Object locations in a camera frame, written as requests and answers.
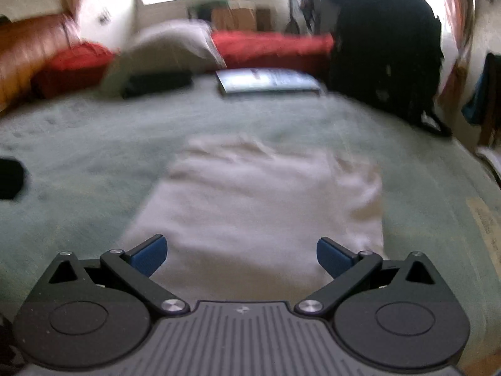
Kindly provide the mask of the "white printed sweatshirt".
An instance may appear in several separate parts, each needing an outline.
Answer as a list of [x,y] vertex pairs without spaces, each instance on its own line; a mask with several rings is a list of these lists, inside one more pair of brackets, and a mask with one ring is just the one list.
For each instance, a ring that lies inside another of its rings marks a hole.
[[296,302],[330,280],[316,257],[328,237],[384,250],[378,167],[328,149],[201,137],[183,151],[123,234],[130,249],[167,238],[153,279],[189,303]]

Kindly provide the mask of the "green quilted bed cover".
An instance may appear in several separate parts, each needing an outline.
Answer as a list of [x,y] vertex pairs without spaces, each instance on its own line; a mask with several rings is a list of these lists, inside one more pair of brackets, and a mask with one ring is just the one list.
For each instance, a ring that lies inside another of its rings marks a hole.
[[500,191],[456,140],[337,94],[223,97],[214,76],[120,100],[97,91],[25,105],[1,121],[1,153],[28,182],[1,203],[1,311],[13,318],[66,250],[93,259],[120,241],[193,138],[242,136],[375,164],[385,259],[419,250],[470,321],[465,366],[500,348]]

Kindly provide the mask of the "red pillow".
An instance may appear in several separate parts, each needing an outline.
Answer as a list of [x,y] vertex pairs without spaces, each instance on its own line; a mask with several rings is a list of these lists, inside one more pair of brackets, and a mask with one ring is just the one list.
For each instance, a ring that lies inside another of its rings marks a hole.
[[57,53],[31,79],[43,98],[55,98],[101,83],[116,53],[97,43],[80,43]]

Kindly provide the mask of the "wooden headboard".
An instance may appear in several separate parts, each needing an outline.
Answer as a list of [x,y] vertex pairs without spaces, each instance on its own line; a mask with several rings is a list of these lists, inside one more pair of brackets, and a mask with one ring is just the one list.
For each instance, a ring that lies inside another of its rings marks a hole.
[[1,25],[1,112],[31,91],[31,79],[51,57],[80,42],[68,14],[49,14]]

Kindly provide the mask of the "black folded cloth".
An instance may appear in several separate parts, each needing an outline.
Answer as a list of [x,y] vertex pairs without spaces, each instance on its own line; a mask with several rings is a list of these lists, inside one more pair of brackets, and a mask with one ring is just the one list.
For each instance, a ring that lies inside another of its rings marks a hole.
[[137,98],[158,92],[169,92],[193,84],[191,71],[167,71],[132,75],[120,90],[124,99]]

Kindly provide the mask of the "grey pillow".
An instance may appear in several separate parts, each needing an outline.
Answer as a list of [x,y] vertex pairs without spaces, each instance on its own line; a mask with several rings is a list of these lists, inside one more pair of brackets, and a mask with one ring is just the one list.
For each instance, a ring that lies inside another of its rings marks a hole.
[[101,92],[117,96],[132,76],[225,69],[212,32],[212,25],[201,19],[173,19],[144,28],[113,59],[101,80]]

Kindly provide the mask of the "wooden chair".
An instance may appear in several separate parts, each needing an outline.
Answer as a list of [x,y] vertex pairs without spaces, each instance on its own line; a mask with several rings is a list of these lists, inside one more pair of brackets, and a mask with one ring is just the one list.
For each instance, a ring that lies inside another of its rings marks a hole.
[[468,124],[481,127],[477,146],[490,146],[500,133],[500,55],[487,54],[482,75],[461,112]]

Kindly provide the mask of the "light blue book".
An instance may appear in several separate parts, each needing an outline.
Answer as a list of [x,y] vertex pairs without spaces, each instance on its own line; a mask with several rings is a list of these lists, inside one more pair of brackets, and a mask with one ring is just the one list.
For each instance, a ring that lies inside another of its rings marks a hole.
[[226,95],[323,91],[322,84],[317,79],[296,70],[265,68],[218,70],[216,76],[221,92]]

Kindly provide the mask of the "black backpack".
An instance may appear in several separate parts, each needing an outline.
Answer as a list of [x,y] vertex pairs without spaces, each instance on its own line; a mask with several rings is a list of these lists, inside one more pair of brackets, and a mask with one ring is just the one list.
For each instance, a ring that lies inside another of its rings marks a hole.
[[426,0],[329,0],[339,14],[324,83],[440,138],[442,24]]

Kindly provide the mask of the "red blanket roll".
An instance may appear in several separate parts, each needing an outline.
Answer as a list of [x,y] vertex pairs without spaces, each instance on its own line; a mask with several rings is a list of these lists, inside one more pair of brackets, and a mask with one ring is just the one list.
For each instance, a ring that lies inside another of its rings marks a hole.
[[329,64],[334,47],[329,34],[215,31],[211,38],[229,69],[280,68],[316,75]]

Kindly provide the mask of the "orange curtain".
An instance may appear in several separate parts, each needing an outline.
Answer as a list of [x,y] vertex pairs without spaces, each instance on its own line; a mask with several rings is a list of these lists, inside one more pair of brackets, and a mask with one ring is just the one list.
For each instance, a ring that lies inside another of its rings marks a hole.
[[445,1],[458,54],[439,96],[439,103],[444,109],[452,109],[461,99],[468,75],[476,8],[475,0]]

